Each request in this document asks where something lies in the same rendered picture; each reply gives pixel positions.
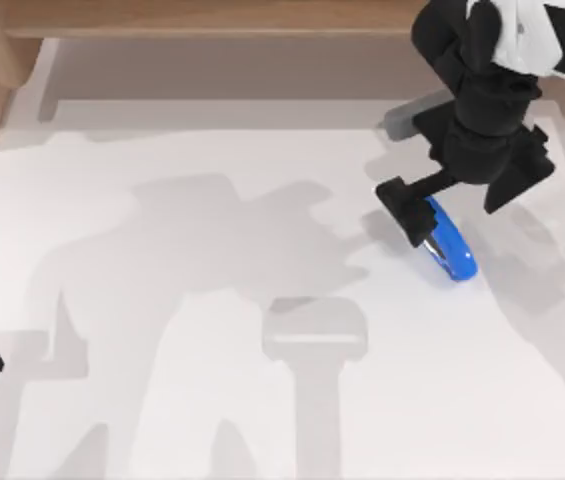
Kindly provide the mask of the blue stapler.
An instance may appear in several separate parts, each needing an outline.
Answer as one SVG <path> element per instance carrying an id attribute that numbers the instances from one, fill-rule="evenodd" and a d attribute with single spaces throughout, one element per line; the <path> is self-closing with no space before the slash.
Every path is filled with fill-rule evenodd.
<path id="1" fill-rule="evenodd" d="M 433 196 L 426 200 L 433 208 L 436 226 L 423 245 L 453 281 L 472 279 L 478 272 L 478 264 L 471 248 L 442 205 Z"/>

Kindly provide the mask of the pale grey rounded box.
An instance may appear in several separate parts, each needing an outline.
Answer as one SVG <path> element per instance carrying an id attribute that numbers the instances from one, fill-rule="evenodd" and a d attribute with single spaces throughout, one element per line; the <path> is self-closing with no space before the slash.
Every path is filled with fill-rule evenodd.
<path id="1" fill-rule="evenodd" d="M 448 90 L 437 90 L 414 98 L 388 110 L 382 126 L 390 140 L 407 140 L 419 134 L 414 119 L 417 114 L 451 101 L 453 95 Z"/>

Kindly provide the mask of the wooden cupboard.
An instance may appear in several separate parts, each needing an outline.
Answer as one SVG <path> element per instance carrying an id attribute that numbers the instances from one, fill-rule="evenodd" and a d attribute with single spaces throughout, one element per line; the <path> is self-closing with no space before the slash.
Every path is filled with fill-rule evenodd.
<path id="1" fill-rule="evenodd" d="M 0 0 L 0 98 L 47 38 L 389 35 L 427 0 Z"/>

